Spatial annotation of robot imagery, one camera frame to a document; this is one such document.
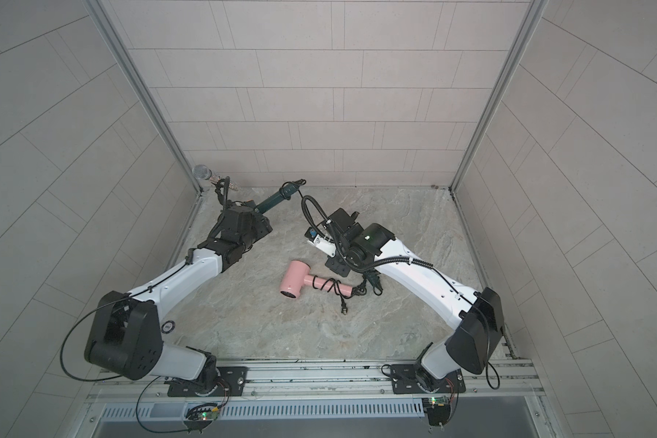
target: wire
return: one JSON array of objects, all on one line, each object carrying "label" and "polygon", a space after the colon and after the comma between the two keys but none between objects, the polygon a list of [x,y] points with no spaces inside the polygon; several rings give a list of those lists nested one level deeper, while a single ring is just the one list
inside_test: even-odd
[{"label": "wire", "polygon": [[63,372],[66,373],[66,375],[67,375],[68,377],[70,377],[71,379],[74,379],[74,380],[77,380],[77,381],[81,381],[81,382],[109,381],[109,380],[112,380],[112,379],[116,379],[117,377],[121,377],[121,374],[120,374],[120,375],[113,376],[113,377],[105,377],[105,379],[82,379],[82,378],[80,378],[80,377],[76,377],[76,376],[74,376],[73,374],[69,373],[68,370],[66,369],[66,366],[64,365],[64,348],[66,347],[66,342],[68,341],[68,338],[70,337],[70,334],[73,333],[73,330],[75,330],[76,327],[78,327],[79,324],[80,324],[81,322],[85,321],[85,319],[86,319],[87,317],[89,317],[90,315],[92,315],[92,314],[95,313],[96,311],[98,311],[98,310],[100,310],[100,309],[102,309],[102,308],[105,308],[105,307],[107,307],[107,306],[112,306],[113,304],[116,304],[116,303],[119,303],[119,302],[122,302],[122,301],[126,301],[126,300],[128,300],[128,299],[134,298],[135,296],[139,296],[139,295],[141,295],[142,293],[151,292],[151,291],[153,290],[154,287],[158,286],[159,284],[163,283],[164,281],[168,280],[170,277],[172,277],[172,276],[174,276],[175,274],[177,274],[178,272],[180,272],[180,270],[181,270],[182,268],[184,268],[185,266],[187,266],[187,265],[184,264],[183,266],[181,266],[180,268],[178,268],[175,272],[173,272],[172,274],[170,274],[169,276],[167,276],[167,277],[164,278],[163,280],[160,280],[160,281],[159,281],[158,283],[156,283],[155,285],[150,285],[150,286],[148,286],[147,288],[145,288],[145,289],[142,290],[141,292],[135,293],[134,295],[128,295],[128,296],[125,296],[125,297],[122,298],[122,299],[118,299],[118,300],[113,301],[113,302],[111,302],[111,303],[103,304],[102,306],[98,306],[98,307],[96,307],[94,310],[89,311],[88,313],[86,313],[84,317],[80,318],[80,319],[78,320],[78,322],[76,322],[76,323],[70,328],[69,332],[66,334],[66,337],[64,338],[64,341],[61,343],[61,352],[60,352],[60,354],[59,354],[59,361],[61,362],[61,369],[63,370]]},{"label": "wire", "polygon": [[139,394],[139,398],[137,399],[137,405],[136,405],[135,408],[134,408],[134,411],[135,411],[136,414],[137,414],[137,423],[138,423],[138,424],[139,424],[144,430],[146,430],[146,431],[148,431],[148,432],[150,432],[150,433],[178,433],[178,432],[187,432],[187,433],[189,433],[190,431],[192,431],[192,429],[151,430],[151,429],[149,429],[148,427],[144,426],[143,423],[141,422],[141,419],[139,418],[139,403],[140,403],[140,401],[141,401],[141,396],[144,394],[144,392],[146,392],[147,389],[149,389],[149,386],[151,386],[151,383],[157,381],[158,379],[160,379],[160,376],[158,376],[158,377],[156,377],[155,379],[153,379],[152,381],[150,381],[149,384],[146,385],[146,387],[143,389],[143,391],[141,391],[141,393]]}]

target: mounting plate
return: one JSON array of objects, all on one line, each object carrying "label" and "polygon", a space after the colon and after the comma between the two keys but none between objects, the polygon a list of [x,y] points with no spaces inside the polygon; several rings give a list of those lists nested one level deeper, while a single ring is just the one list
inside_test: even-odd
[{"label": "mounting plate", "polygon": [[[430,394],[421,389],[416,382],[416,375],[414,373],[414,366],[412,364],[390,364],[389,369],[392,374],[392,391],[394,394]],[[456,385],[457,392],[465,392],[464,380],[462,380],[462,371],[457,369],[452,373],[446,375],[451,382]],[[450,394],[450,385],[443,384],[438,390],[432,392],[433,394]]]},{"label": "mounting plate", "polygon": [[[246,385],[246,373],[248,372],[247,367],[218,366],[217,369],[219,370],[219,376],[227,381],[231,387],[231,397],[239,397],[243,394],[243,388]],[[168,385],[168,397],[202,397],[179,383],[166,381],[165,384]],[[221,397],[223,393],[223,389],[217,386],[211,393],[204,397]]]}]

